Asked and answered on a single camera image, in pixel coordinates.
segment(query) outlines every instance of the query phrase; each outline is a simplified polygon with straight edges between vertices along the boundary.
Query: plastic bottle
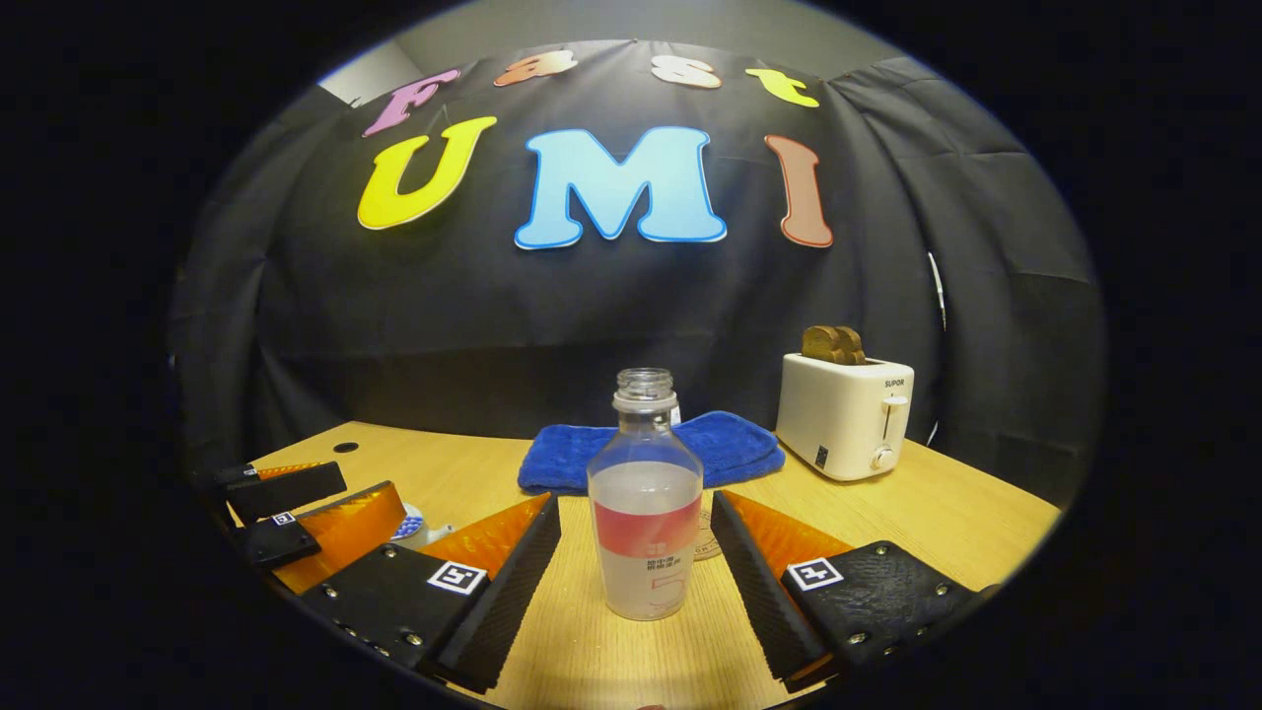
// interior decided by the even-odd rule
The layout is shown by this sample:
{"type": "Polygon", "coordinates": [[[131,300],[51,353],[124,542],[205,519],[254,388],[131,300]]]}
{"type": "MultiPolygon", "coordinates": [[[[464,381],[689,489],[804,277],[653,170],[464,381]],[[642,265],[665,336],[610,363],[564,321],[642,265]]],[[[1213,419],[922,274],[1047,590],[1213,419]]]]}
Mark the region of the plastic bottle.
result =
{"type": "Polygon", "coordinates": [[[673,385],[663,370],[618,373],[618,433],[587,465],[606,604],[642,622],[683,607],[702,507],[703,465],[670,430],[673,385]]]}

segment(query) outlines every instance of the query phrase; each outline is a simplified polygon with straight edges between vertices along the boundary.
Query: white wall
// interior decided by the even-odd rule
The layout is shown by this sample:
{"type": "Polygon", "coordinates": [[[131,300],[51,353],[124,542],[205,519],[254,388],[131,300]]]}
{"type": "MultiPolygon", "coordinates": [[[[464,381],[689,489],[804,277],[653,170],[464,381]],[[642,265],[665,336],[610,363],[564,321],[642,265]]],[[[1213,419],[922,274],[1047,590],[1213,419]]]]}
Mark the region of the white wall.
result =
{"type": "Polygon", "coordinates": [[[582,39],[700,44],[833,78],[905,55],[794,0],[475,0],[395,35],[425,76],[526,47],[582,39]]]}
{"type": "Polygon", "coordinates": [[[328,74],[319,84],[351,106],[360,106],[424,77],[399,44],[390,40],[328,74]]]}

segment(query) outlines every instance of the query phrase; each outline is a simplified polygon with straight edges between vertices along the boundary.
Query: toaster knob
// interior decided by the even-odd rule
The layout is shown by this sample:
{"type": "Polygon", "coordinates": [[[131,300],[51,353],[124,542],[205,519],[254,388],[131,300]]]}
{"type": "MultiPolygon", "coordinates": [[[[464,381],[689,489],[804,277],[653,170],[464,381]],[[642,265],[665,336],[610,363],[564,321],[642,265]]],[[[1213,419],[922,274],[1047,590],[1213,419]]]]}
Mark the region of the toaster knob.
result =
{"type": "Polygon", "coordinates": [[[882,446],[876,450],[876,455],[872,457],[872,469],[880,470],[886,469],[893,464],[893,450],[888,446],[882,446]]]}

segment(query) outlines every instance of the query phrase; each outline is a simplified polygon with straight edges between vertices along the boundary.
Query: wooden table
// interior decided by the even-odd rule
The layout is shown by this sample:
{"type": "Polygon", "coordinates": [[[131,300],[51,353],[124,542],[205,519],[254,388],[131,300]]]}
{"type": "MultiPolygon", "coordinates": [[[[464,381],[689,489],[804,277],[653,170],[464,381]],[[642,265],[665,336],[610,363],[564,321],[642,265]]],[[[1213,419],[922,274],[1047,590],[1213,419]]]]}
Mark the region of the wooden table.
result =
{"type": "MultiPolygon", "coordinates": [[[[350,492],[391,480],[429,525],[459,528],[528,498],[516,484],[528,449],[522,440],[348,422],[255,464],[336,460],[350,492]],[[358,449],[333,451],[348,441],[358,449]]],[[[893,541],[974,590],[1007,579],[1058,517],[1044,501],[912,443],[896,470],[872,479],[833,482],[789,453],[782,470],[723,488],[856,547],[893,541]]],[[[795,696],[767,671],[722,555],[693,566],[680,612],[631,622],[604,607],[587,498],[562,497],[559,506],[557,554],[498,686],[476,697],[504,707],[680,710],[766,707],[795,696]]]]}

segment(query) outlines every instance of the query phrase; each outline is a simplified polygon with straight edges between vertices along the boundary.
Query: blue object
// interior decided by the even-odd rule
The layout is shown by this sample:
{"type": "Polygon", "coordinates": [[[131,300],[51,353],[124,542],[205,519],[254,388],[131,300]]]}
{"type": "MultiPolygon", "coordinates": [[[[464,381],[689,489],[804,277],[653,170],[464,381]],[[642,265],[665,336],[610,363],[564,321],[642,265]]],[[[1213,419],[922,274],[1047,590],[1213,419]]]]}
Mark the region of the blue object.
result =
{"type": "Polygon", "coordinates": [[[422,518],[420,516],[408,516],[406,518],[403,520],[401,523],[399,523],[399,530],[395,531],[394,537],[391,537],[390,540],[399,540],[401,537],[408,537],[413,535],[414,532],[420,530],[420,525],[424,522],[425,520],[422,518]]]}
{"type": "MultiPolygon", "coordinates": [[[[674,428],[705,465],[705,488],[756,479],[784,467],[785,453],[767,430],[728,412],[708,412],[674,428]]],[[[544,428],[526,453],[517,486],[530,494],[587,494],[587,464],[617,428],[544,428]]]]}
{"type": "Polygon", "coordinates": [[[569,193],[578,195],[604,238],[622,232],[640,194],[649,211],[636,227],[652,241],[718,241],[727,223],[711,208],[702,166],[703,130],[651,127],[618,163],[582,129],[554,130],[526,141],[539,154],[530,221],[514,240],[522,248],[555,248],[578,241],[583,226],[569,214],[569,193]]]}

